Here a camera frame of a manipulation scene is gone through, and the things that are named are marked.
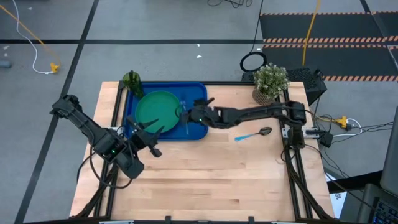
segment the white cable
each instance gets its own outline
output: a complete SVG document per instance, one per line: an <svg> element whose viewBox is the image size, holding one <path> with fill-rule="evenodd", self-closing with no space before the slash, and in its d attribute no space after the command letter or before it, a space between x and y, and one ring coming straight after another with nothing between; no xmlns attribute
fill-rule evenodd
<svg viewBox="0 0 398 224"><path fill-rule="evenodd" d="M347 119L347 124L348 124L348 121L354 121L357 125L358 125L358 127L359 127L359 130L361 130L359 133L356 133L356 134L337 134L337 135L334 135L333 137L340 137L340 136L355 136L355 135L358 135L358 134L362 134L362 127L361 127L361 125L359 124L359 122L357 122L355 119L353 119L353 118L348 118Z"/></svg>
<svg viewBox="0 0 398 224"><path fill-rule="evenodd" d="M29 41L29 43L31 44L31 46L33 47L33 49L35 49L35 60L33 61L33 64L32 64L33 70L34 70L35 72L37 72L37 73L46 74L46 75L48 75L48 74L50 74L50 73L53 73L53 71L51 71L51 72L40 72L40 71L37 71L37 70L36 70L35 64L36 64L36 60L37 60L37 49L36 49L35 45L32 43L32 41L30 41L29 38L27 38L26 36L22 35L22 34L19 32L19 11L18 11L17 3L15 2L15 0L12 0L12 1L13 1L13 3L14 3L15 10L16 10L16 12L17 12L17 20L18 20L18 21L17 21L17 28L16 28L16 29L17 29L17 32L18 32L19 35L21 35L21 37L27 39L27 41Z"/></svg>

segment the green bowl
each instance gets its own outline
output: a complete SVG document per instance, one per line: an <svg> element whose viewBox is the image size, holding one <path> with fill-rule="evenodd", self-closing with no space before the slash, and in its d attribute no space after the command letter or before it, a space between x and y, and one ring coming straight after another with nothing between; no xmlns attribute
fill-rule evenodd
<svg viewBox="0 0 398 224"><path fill-rule="evenodd" d="M144 96L136 108L136 121L141 123L159 119L145 129L149 133L156 133L164 126L162 133L172 129L180 120L175 115L175 109L180 106L180 100L167 91L155 91Z"/></svg>

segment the wooden tabletop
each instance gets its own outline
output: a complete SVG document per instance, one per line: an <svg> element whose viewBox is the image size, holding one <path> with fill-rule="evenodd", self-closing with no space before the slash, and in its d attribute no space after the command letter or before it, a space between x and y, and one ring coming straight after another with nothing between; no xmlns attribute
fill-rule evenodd
<svg viewBox="0 0 398 224"><path fill-rule="evenodd" d="M103 82L94 120L102 127L111 124L118 82ZM208 97L215 97L211 106L247 108L258 106L251 93L253 86L206 86ZM291 100L305 104L303 83L289 86ZM123 92L118 125L124 110ZM254 136L240 142L236 136L258 132L265 126L273 131L267 136ZM312 126L307 113L306 126ZM305 143L318 148L316 140ZM139 151L145 171L126 188L116 190L112 219L164 220L294 220L286 165L280 159L283 150L279 122L262 119L241 123L230 129L213 129L199 141L162 141L158 148L163 155L154 158L149 150ZM330 196L323 173L322 160L311 148L301 150L309 191L325 211L333 216ZM102 160L96 156L98 172ZM118 185L128 178L119 172ZM76 188L71 215L75 215L90 200L98 181L90 166L83 166ZM300 210L305 216L299 190ZM108 192L104 194L101 214L104 214Z"/></svg>

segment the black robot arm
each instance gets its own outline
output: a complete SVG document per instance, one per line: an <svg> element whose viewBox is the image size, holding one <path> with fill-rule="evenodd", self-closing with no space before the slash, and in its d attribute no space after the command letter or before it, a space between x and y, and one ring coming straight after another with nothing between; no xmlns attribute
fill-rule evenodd
<svg viewBox="0 0 398 224"><path fill-rule="evenodd" d="M302 126L307 122L304 104L296 101L275 102L269 106L236 109L209 107L214 100L195 100L194 107L181 115L184 122L200 123L212 128L231 128L244 121L276 118L289 125L287 140L290 146L301 149L305 146Z"/></svg>
<svg viewBox="0 0 398 224"><path fill-rule="evenodd" d="M88 142L95 153L109 164L116 163L129 178L134 179L138 177L144 170L144 165L137 155L139 150L149 147L155 157L162 155L155 148L162 128L153 135L144 131L146 127L156 121L142 124L136 123L131 116L127 117L128 123L133 127L135 132L130 139L125 140L115 130L102 128L84 114L76 96L66 95L55 102L52 108L51 114L54 114L58 118L70 120L88 138Z"/></svg>

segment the green plant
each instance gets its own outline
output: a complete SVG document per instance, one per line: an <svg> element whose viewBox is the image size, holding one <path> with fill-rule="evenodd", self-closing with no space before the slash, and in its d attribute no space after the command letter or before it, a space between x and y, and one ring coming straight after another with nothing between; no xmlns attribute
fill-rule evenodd
<svg viewBox="0 0 398 224"><path fill-rule="evenodd" d="M274 99L280 95L282 90L286 90L289 84L286 68L279 68L269 63L254 72L254 83L256 90Z"/></svg>

